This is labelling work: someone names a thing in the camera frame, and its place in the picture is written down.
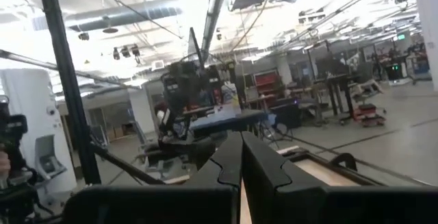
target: wooden board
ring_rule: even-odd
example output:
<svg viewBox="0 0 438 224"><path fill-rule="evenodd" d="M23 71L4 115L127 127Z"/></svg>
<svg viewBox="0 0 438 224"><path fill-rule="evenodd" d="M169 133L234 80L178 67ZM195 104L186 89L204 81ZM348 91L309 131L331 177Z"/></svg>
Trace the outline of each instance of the wooden board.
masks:
<svg viewBox="0 0 438 224"><path fill-rule="evenodd" d="M245 185L242 181L240 186L240 224L251 224L251 215L249 212L248 199L246 198Z"/></svg>
<svg viewBox="0 0 438 224"><path fill-rule="evenodd" d="M302 160L295 162L294 164L329 186L358 186L358 183L355 183L312 160Z"/></svg>
<svg viewBox="0 0 438 224"><path fill-rule="evenodd" d="M298 148L298 146L293 146L286 149L278 150L277 153L284 154L288 151ZM325 166L322 166L312 160L302 160L300 162L295 162L294 164L300 169L313 175L315 178L328 184L329 186L359 186L357 183L351 181L350 179L347 179L344 176L335 173ZM249 212L248 199L246 198L245 185L243 181L240 188L240 197L240 223L251 224L251 215Z"/></svg>

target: shelf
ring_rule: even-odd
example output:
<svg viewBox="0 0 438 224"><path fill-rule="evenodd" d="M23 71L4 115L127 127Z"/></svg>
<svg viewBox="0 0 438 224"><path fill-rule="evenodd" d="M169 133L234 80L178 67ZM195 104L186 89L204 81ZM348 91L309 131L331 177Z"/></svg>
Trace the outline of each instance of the shelf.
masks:
<svg viewBox="0 0 438 224"><path fill-rule="evenodd" d="M269 90L259 90L260 93L265 93L265 92L274 92L277 91L277 89L269 89Z"/></svg>
<svg viewBox="0 0 438 224"><path fill-rule="evenodd" d="M268 84L275 84L275 81L270 81L270 82L266 82L266 83L262 83L262 84L257 84L256 87L260 87L260 86L265 86Z"/></svg>

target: ceiling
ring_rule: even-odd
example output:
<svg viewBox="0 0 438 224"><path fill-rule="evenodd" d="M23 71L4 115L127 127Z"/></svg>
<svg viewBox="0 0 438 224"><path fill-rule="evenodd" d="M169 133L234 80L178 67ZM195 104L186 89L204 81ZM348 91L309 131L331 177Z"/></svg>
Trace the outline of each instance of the ceiling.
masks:
<svg viewBox="0 0 438 224"><path fill-rule="evenodd" d="M421 29L415 0L401 3L395 0L361 0L313 29L310 34L302 32L324 17L330 17L351 0L251 0L259 3L231 11L230 8L240 4L240 1L224 0L220 6L209 47L211 53L221 57L234 55L242 59L263 52L263 55L268 55L271 51L301 49L320 40L348 40L350 44L357 44L388 37L400 27ZM162 60L169 64L186 56L190 27L194 28L201 46L206 16L217 15L207 15L209 0L60 0L60 5L75 68L120 82L135 77L150 78L155 61ZM41 7L41 0L0 1L0 32L8 35L0 39L2 49L55 63L51 37L47 25L41 20L44 16ZM148 21L147 16L155 19ZM410 19L400 20L402 16ZM103 33L106 27L115 27L118 31ZM88 33L89 40L78 38L84 32ZM120 60L113 58L114 47L120 52L124 46L131 48L134 45L140 51L140 64L133 56L124 58L120 55ZM18 65L2 62L0 66L7 68ZM54 86L59 84L55 71L51 76ZM84 78L78 80L80 85L88 87L83 88L84 92L95 91L96 88L90 88L93 81ZM100 87L112 88L114 85Z"/></svg>

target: computer screen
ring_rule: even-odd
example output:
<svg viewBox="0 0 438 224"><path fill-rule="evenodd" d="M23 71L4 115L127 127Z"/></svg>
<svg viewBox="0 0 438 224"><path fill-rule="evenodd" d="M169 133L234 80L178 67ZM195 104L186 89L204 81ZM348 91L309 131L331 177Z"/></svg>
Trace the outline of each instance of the computer screen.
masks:
<svg viewBox="0 0 438 224"><path fill-rule="evenodd" d="M36 139L36 146L40 157L55 155L54 137L55 135L47 135Z"/></svg>

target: overhead beam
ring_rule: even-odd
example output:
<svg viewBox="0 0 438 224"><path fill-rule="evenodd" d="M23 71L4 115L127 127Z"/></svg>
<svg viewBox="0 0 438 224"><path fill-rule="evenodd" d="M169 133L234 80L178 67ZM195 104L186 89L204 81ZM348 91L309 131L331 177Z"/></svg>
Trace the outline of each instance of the overhead beam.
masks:
<svg viewBox="0 0 438 224"><path fill-rule="evenodd" d="M8 59L8 60L14 60L16 62L22 62L22 63L26 63L26 64L31 64L34 66L39 66L45 69L49 69L49 70L53 70L53 71L58 71L57 65L56 64L52 64L52 63L48 63L48 62L41 62L39 60L35 60L32 58L28 58L26 56L22 56L16 53L11 53L9 51L5 51L5 50L1 50L0 49L0 58L4 58L4 59ZM84 73L82 71L75 71L76 76L80 76L80 77L85 77L85 78L89 78L89 79L93 79L93 80L97 80L103 83L108 83L108 84L113 84L116 86L122 86L125 88L132 88L132 89L136 89L139 90L141 89L140 87L135 87L135 86L129 86L126 84L122 84L122 83L118 83L118 82L113 82L111 80L105 79L103 77L99 77L96 75L92 75L89 73Z"/></svg>
<svg viewBox="0 0 438 224"><path fill-rule="evenodd" d="M207 10L207 18L205 19L204 36L201 51L203 52L204 59L208 57L208 51L210 49L211 39L213 38L214 29L218 22L220 8L224 0L210 0Z"/></svg>

